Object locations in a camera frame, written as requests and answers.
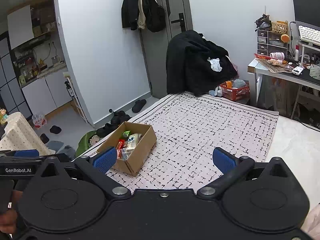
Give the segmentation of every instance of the orange round object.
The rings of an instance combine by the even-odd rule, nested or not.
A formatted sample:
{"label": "orange round object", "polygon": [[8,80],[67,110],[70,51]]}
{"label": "orange round object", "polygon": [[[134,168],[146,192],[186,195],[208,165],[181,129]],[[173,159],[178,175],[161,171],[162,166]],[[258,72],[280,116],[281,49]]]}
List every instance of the orange round object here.
{"label": "orange round object", "polygon": [[281,41],[288,43],[290,41],[290,37],[287,34],[281,35]]}
{"label": "orange round object", "polygon": [[227,84],[227,88],[232,88],[232,82],[231,81],[227,81],[226,84]]}

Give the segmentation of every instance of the finger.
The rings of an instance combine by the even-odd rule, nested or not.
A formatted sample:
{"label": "finger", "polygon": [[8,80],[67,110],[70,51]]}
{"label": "finger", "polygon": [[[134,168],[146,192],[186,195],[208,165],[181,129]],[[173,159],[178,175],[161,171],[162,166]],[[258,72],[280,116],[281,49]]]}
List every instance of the finger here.
{"label": "finger", "polygon": [[22,191],[13,190],[11,194],[11,202],[13,204],[17,203],[18,200],[22,197]]}
{"label": "finger", "polygon": [[6,213],[0,215],[0,226],[15,224],[17,217],[18,215],[13,209],[8,210]]}
{"label": "finger", "polygon": [[0,231],[5,234],[13,234],[16,231],[17,227],[15,224],[9,226],[0,226]]}

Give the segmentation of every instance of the polka dot tablecloth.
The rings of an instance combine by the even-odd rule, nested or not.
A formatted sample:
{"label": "polka dot tablecloth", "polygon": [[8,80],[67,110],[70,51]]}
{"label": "polka dot tablecloth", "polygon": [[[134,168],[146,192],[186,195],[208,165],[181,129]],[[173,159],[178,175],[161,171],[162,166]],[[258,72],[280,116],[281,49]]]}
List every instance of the polka dot tablecloth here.
{"label": "polka dot tablecloth", "polygon": [[20,112],[10,114],[6,121],[5,134],[0,141],[1,151],[36,149],[40,155],[51,154]]}

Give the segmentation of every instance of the monitor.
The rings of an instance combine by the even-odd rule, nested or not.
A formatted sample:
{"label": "monitor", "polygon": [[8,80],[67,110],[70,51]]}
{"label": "monitor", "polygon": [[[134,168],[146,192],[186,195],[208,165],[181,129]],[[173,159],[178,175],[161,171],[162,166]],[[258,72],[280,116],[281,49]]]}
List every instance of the monitor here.
{"label": "monitor", "polygon": [[320,27],[320,0],[293,0],[296,21]]}

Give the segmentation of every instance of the black jacket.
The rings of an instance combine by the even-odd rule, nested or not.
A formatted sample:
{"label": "black jacket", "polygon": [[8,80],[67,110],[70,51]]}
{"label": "black jacket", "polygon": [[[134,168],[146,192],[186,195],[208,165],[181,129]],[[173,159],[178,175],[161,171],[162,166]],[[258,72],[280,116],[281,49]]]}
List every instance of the black jacket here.
{"label": "black jacket", "polygon": [[[226,57],[228,52],[192,30],[173,37],[169,42],[166,58],[167,93],[188,90],[199,96],[214,90],[221,83],[237,75]],[[219,58],[222,70],[213,71],[208,58]]]}
{"label": "black jacket", "polygon": [[132,31],[138,28],[139,0],[123,0],[121,8],[122,28],[131,28]]}

